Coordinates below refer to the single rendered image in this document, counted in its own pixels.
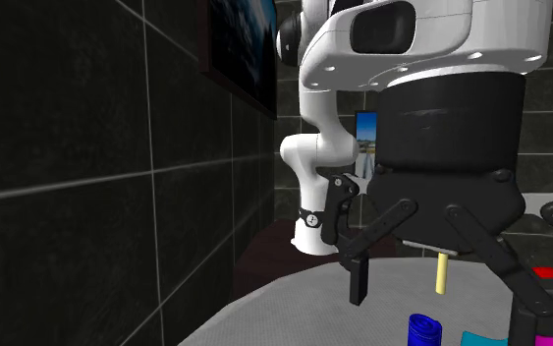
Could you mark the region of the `grey rounded furniture piece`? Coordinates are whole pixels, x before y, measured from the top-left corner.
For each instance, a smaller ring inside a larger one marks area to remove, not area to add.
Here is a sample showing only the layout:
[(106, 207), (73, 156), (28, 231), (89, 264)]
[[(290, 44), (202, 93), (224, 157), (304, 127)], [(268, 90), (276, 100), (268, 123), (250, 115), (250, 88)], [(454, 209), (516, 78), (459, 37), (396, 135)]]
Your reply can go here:
[(512, 293), (485, 265), (450, 260), (447, 290), (435, 292), (435, 258), (372, 259), (368, 295), (349, 302), (337, 262), (281, 277), (229, 304), (179, 346), (407, 346), (409, 317), (441, 322), (442, 346), (469, 331), (508, 334)]

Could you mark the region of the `pale yellow stick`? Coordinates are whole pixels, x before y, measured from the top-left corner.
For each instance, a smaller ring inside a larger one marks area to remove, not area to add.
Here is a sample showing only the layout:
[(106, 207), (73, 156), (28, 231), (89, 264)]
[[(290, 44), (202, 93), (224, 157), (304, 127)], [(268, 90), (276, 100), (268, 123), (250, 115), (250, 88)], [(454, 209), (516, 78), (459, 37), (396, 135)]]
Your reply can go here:
[(446, 294), (448, 258), (449, 256), (444, 253), (439, 253), (437, 256), (435, 292), (439, 295)]

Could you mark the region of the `blue ribbed cylinder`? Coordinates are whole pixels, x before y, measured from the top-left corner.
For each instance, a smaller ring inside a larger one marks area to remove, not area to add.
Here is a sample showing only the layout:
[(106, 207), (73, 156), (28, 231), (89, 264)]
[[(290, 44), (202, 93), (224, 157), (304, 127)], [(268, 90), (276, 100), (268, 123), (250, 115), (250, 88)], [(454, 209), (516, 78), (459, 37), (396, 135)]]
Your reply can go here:
[(442, 324), (431, 317), (422, 314), (412, 314), (409, 317), (407, 346), (441, 346)]

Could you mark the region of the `blue sky wall picture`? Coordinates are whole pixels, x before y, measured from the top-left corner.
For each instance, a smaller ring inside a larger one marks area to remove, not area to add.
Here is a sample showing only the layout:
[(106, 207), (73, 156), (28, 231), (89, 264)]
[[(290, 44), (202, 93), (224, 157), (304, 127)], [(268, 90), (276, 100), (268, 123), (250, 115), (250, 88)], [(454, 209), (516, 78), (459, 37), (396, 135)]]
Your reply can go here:
[(355, 173), (362, 179), (370, 179), (375, 167), (376, 113), (358, 111), (356, 113), (356, 138), (359, 154)]

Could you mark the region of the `cyan flat thing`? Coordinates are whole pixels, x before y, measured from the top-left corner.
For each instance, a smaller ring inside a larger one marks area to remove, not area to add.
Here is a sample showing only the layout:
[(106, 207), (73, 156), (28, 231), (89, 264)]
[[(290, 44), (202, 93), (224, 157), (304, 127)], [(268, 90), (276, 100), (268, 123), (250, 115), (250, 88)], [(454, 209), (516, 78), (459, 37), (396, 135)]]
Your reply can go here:
[(494, 339), (464, 331), (460, 346), (509, 346), (508, 339)]

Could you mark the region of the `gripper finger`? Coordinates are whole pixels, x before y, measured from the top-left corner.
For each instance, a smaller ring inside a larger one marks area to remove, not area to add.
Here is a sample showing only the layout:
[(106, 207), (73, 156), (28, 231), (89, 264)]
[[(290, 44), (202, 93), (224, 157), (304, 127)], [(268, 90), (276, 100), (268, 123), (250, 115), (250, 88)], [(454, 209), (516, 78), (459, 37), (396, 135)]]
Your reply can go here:
[[(553, 202), (540, 209), (553, 227)], [(541, 279), (500, 244), (467, 209), (451, 204), (446, 219), (486, 266), (512, 291), (509, 346), (534, 346), (537, 335), (553, 337), (553, 279)]]
[(321, 240), (338, 250), (339, 264), (350, 274), (350, 297), (359, 306), (367, 295), (369, 249), (391, 234), (417, 211), (414, 200), (401, 199), (390, 206), (369, 226), (352, 232), (347, 225), (348, 211), (359, 186), (345, 175), (329, 179), (325, 201)]

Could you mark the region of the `dark framed wall picture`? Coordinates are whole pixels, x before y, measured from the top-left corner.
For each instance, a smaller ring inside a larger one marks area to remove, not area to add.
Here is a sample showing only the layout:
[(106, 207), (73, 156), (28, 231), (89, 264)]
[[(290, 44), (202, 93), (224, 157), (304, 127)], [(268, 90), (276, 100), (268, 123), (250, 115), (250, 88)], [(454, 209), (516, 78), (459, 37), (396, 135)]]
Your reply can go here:
[(197, 0), (198, 69), (274, 119), (277, 12), (274, 0)]

